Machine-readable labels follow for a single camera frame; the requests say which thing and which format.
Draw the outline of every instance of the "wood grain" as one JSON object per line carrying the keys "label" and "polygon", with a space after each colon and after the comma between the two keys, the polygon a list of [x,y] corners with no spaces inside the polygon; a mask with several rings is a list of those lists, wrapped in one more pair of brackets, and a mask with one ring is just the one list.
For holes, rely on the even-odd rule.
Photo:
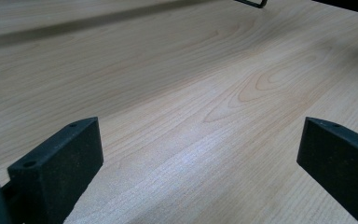
{"label": "wood grain", "polygon": [[308,0],[0,1],[0,184],[98,116],[65,223],[357,223],[296,164],[304,118],[358,132],[358,13]]}

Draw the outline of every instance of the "wooden surface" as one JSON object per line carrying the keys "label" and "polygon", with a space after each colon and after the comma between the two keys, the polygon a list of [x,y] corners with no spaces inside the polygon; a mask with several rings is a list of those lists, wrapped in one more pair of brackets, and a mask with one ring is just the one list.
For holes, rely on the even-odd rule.
{"label": "wooden surface", "polygon": [[356,223],[296,154],[306,116],[358,132],[358,13],[0,1],[0,184],[93,116],[105,162],[65,223]]}

